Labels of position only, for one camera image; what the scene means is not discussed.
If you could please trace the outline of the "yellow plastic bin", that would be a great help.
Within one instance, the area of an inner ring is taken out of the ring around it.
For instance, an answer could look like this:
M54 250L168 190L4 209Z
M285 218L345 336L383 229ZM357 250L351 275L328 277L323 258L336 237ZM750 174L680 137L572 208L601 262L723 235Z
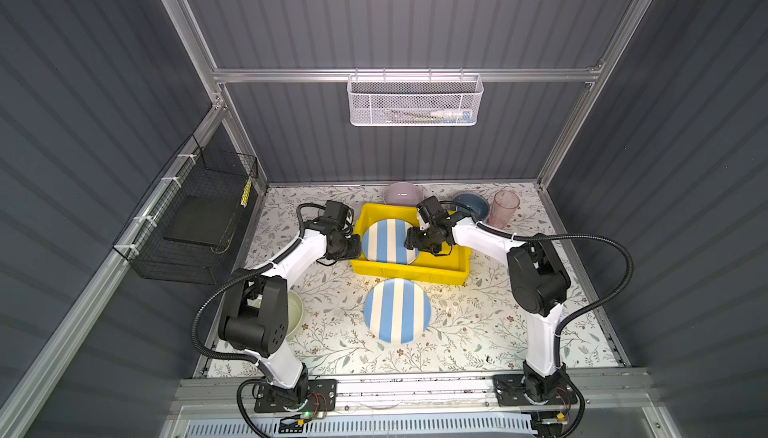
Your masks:
M412 227L419 227L418 213L415 208L366 203L355 225L355 233L362 238L369 226L386 219L402 220L411 224ZM461 286L469 276L470 256L471 251L468 248L456 246L450 256L435 257L429 253L419 252L418 258L411 265L397 265L367 261L362 253L359 259L352 261L352 268L357 274L377 278L402 278Z

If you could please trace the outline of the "blue white striped plate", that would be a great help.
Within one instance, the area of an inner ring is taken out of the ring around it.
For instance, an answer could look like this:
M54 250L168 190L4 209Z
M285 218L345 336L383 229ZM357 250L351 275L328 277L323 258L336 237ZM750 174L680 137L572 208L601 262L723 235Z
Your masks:
M380 220L369 226L362 237L362 253L367 261L411 265L419 256L405 241L412 225L397 219Z

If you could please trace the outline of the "dark blue bowl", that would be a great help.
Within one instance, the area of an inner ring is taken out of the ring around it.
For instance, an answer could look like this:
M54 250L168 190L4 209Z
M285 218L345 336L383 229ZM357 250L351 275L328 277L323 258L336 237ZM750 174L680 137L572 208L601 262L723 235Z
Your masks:
M461 193L451 199L451 211L456 211L477 221L484 221L490 213L489 203L481 196L473 193Z

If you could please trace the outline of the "purple bowl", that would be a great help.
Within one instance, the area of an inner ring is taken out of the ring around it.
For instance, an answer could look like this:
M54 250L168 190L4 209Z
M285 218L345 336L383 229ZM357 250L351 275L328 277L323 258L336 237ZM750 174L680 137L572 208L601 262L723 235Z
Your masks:
M423 199L422 190L408 182L394 183L384 192L384 203L389 206L416 207Z

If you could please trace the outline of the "pink plastic cup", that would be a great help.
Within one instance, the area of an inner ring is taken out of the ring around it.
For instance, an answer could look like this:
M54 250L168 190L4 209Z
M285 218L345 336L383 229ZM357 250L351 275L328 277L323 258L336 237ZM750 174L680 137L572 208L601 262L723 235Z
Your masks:
M520 198L513 191L499 191L493 196L486 223L493 228L504 229L520 208Z

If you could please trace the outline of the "light green bowl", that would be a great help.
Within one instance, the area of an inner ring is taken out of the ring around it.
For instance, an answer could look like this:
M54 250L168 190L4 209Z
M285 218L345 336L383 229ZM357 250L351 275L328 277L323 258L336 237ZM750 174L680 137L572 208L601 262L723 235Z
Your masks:
M288 292L288 332L286 338L293 337L302 325L305 306L302 298L293 290Z

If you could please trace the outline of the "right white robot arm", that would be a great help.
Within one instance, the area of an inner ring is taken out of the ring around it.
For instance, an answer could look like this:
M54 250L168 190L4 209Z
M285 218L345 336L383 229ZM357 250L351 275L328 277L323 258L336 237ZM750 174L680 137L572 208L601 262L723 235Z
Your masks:
M545 378L561 368L559 343L571 279L546 235L522 237L479 221L470 209L450 212L432 196L416 206L419 226L405 247L437 257L445 244L478 251L507 267L516 304L527 313L526 368Z

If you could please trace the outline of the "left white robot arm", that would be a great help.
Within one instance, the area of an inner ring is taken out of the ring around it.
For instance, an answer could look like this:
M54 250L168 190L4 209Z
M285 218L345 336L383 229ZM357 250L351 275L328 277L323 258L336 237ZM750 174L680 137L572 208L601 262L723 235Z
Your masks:
M301 401L308 392L308 371L286 343L288 292L308 268L361 256L361 237L353 232L354 211L328 200L297 207L299 230L279 253L255 269L240 269L223 292L218 337L233 351L217 360L245 361L258 367L275 390Z

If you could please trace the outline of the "yellow tag on basket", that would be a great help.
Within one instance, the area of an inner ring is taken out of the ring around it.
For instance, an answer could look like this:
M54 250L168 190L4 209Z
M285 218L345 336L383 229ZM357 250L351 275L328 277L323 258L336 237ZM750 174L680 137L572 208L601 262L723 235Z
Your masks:
M243 188L243 191L242 191L242 194L241 194L241 198L240 198L240 202L239 202L240 206L243 207L243 208L246 208L248 206L248 201L249 201L249 198L250 198L251 189L252 189L252 179L249 178L246 181L245 185L244 185L244 188Z

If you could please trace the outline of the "white marker in basket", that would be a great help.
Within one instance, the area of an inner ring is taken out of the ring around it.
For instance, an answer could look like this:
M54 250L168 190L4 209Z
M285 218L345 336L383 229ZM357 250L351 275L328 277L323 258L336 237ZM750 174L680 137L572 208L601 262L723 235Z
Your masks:
M471 122L473 113L471 110L445 109L432 111L430 117L436 120L453 122Z

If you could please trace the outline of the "aluminium front rail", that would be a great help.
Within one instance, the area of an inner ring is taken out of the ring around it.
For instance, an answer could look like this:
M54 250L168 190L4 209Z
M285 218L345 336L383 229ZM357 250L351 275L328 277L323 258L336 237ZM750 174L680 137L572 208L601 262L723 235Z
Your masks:
M643 368L575 368L569 370L587 404L594 408L644 407L659 398ZM522 373L513 371L338 375L335 412L416 412L435 408L477 411L494 409L501 399L523 409ZM169 416L229 416L237 413L235 394L244 379L205 378L180 382Z

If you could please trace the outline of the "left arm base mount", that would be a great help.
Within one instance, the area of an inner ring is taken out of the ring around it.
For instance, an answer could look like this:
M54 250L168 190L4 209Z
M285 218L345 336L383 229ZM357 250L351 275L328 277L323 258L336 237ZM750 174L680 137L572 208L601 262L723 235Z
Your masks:
M292 389L266 383L256 385L252 393L256 413L330 412L336 407L338 381L334 379L300 379Z

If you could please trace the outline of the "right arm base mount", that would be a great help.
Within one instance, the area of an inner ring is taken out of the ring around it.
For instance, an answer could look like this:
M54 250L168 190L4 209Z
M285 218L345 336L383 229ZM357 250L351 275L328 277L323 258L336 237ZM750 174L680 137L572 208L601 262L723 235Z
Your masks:
M560 373L541 378L537 374L497 374L492 377L499 406L565 405L579 399L573 387Z

